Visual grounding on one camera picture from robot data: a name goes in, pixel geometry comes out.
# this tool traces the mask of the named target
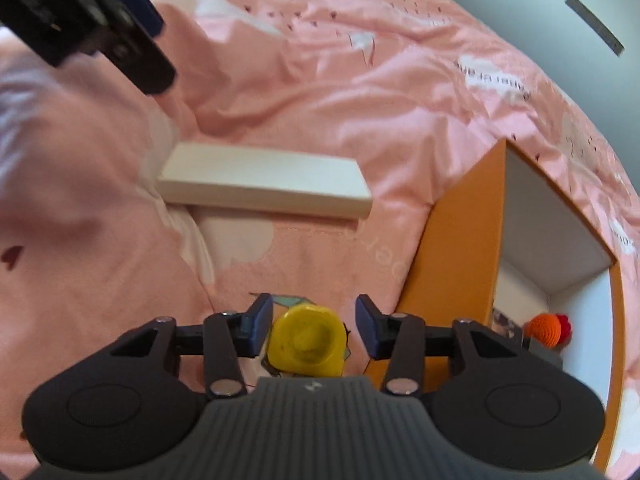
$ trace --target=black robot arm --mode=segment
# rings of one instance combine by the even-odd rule
[[[22,413],[42,464],[30,480],[601,478],[588,465],[600,399],[519,335],[386,316],[361,295],[367,353],[390,359],[381,392],[364,377],[298,377],[263,378],[247,395],[238,358],[260,353],[272,311],[261,294],[201,325],[158,317],[38,387]],[[182,355],[203,356],[205,394],[177,377]],[[425,393],[434,356],[450,379]]]
[[[174,67],[152,39],[164,22],[149,0],[0,0],[0,22],[52,66],[78,52],[102,52],[145,94],[174,81]]]

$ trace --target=orange box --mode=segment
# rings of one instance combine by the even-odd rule
[[[613,445],[625,351],[620,265],[567,195],[510,140],[499,141],[436,203],[398,312],[435,326],[455,319],[490,325],[494,305],[518,324],[540,312],[567,314],[572,341],[564,370],[606,408],[593,465]],[[370,362],[380,385],[387,362]],[[425,359],[425,389],[449,377],[445,358]]]

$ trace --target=pink bedsheet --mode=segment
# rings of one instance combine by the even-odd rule
[[[640,202],[585,115],[527,57],[451,0],[158,0],[178,69],[152,99],[104,58],[61,70],[0,32],[0,470],[35,465],[20,409],[37,384],[125,330],[301,298],[354,330],[366,292],[394,309],[437,198],[512,137],[622,262],[638,333]],[[358,160],[359,224],[166,206],[153,177],[178,138]],[[355,332],[346,372],[367,362]],[[627,341],[608,474],[640,463],[640,340]],[[244,363],[251,381],[262,373]],[[183,378],[201,385],[197,362]]]

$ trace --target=gray object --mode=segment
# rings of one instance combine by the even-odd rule
[[[580,0],[565,0],[565,3],[571,10],[575,11],[575,13],[580,16],[598,36],[600,36],[602,41],[605,42],[616,56],[620,57],[620,54],[622,54],[625,47],[620,43],[620,40],[613,35],[613,32],[611,32],[584,3]]]
[[[562,366],[564,363],[562,362],[562,357],[558,352],[545,347],[534,337],[529,340],[528,348],[529,352],[531,352],[533,355],[537,355],[547,363],[552,364],[556,368],[560,368],[562,370]]]
[[[313,388],[309,384],[317,383]],[[173,450],[117,473],[43,465],[28,480],[603,480],[586,460],[546,472],[486,465],[452,446],[419,400],[368,378],[262,379],[206,407]]]

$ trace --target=orange crochet ball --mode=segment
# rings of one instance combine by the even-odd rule
[[[538,314],[524,329],[526,337],[535,337],[547,348],[553,348],[560,341],[562,326],[555,314]]]

